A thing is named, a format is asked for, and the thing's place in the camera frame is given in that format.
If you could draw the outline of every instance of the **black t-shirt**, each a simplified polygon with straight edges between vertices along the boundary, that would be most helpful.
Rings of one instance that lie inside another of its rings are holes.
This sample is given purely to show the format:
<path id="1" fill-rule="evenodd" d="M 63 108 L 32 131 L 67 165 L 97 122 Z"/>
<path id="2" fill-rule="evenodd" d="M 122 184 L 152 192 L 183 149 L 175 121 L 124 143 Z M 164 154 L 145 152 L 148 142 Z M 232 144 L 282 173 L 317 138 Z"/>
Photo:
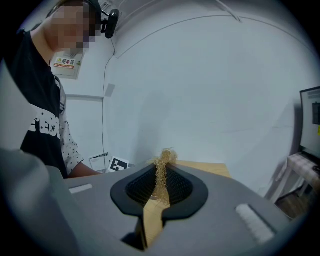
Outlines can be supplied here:
<path id="1" fill-rule="evenodd" d="M 5 62 L 16 85 L 37 112 L 21 149 L 40 158 L 46 166 L 58 168 L 66 178 L 60 140 L 60 84 L 33 44 L 30 32 L 21 30 L 12 45 Z"/>

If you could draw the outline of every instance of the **cable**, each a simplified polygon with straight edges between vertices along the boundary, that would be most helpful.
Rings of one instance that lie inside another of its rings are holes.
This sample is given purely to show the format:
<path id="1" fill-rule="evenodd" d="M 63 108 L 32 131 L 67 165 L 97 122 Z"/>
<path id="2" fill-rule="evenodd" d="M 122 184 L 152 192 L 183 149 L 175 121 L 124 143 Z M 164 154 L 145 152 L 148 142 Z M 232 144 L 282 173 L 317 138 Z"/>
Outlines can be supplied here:
<path id="1" fill-rule="evenodd" d="M 111 58 L 108 60 L 108 62 L 105 65 L 104 68 L 104 76 L 103 76 L 103 90 L 102 90 L 102 150 L 103 150 L 103 162 L 104 162 L 104 171 L 106 171 L 107 167 L 106 167 L 106 159 L 105 159 L 105 143 L 104 143 L 104 134 L 105 134 L 105 124 L 104 124 L 104 99 L 105 99 L 105 83 L 106 83 L 106 71 L 107 71 L 107 66 L 110 62 L 110 60 L 113 58 L 113 56 L 115 56 L 116 54 L 116 48 L 114 45 L 114 42 L 111 39 L 111 43 L 113 46 L 113 55 L 111 56 Z"/>
<path id="2" fill-rule="evenodd" d="M 238 15 L 235 14 L 235 12 L 230 8 L 228 7 L 226 4 L 224 4 L 223 2 L 221 2 L 220 0 L 215 0 L 218 4 L 220 4 L 221 6 L 224 7 L 224 9 L 230 13 L 238 22 L 242 23 L 241 22 L 241 19 L 238 17 Z"/>

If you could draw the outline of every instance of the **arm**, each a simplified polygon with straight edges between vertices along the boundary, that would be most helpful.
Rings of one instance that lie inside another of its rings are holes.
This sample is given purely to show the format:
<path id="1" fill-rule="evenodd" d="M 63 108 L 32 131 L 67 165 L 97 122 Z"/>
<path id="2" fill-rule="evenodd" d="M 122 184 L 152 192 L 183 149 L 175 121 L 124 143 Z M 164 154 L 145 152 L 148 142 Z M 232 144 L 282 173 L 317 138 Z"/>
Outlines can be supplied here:
<path id="1" fill-rule="evenodd" d="M 74 139 L 71 136 L 69 124 L 67 121 L 66 114 L 66 94 L 64 92 L 63 87 L 58 79 L 56 82 L 59 83 L 60 91 L 61 91 L 61 99 L 60 99 L 60 143 L 63 161 L 66 167 L 66 171 L 68 173 L 68 178 L 78 178 L 85 177 L 91 175 L 99 175 L 101 173 L 92 170 L 88 166 L 82 163 L 84 158 L 82 155 L 78 153 L 78 145 L 75 143 Z"/>
<path id="2" fill-rule="evenodd" d="M 91 176 L 91 175 L 99 175 L 100 172 L 92 170 L 82 162 L 78 163 L 73 171 L 69 174 L 68 178 L 78 178 L 84 176 Z"/>

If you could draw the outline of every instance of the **white sleeve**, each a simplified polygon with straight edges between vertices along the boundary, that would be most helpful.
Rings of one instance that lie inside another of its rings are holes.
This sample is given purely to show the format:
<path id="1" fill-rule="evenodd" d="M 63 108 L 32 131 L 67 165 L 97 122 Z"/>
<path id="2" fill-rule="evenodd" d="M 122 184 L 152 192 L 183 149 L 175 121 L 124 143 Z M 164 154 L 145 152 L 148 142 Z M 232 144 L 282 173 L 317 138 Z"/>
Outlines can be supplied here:
<path id="1" fill-rule="evenodd" d="M 71 136 L 69 124 L 67 121 L 66 106 L 67 98 L 65 91 L 60 83 L 61 100 L 60 100 L 60 143 L 63 161 L 69 175 L 74 168 L 84 160 L 83 156 L 78 153 L 78 145 Z"/>

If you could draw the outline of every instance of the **dried grass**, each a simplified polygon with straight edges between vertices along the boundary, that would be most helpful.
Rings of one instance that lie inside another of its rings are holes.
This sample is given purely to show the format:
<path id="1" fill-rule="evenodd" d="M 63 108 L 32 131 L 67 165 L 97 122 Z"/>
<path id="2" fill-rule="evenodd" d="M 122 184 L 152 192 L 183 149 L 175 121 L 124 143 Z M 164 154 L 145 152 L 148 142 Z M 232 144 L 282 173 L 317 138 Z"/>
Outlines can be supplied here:
<path id="1" fill-rule="evenodd" d="M 155 190 L 152 194 L 158 201 L 165 205 L 170 205 L 169 194 L 167 191 L 167 169 L 168 163 L 175 164 L 177 162 L 178 155 L 171 148 L 165 148 L 162 150 L 160 157 L 154 157 L 150 160 L 156 166 L 156 182 Z"/>

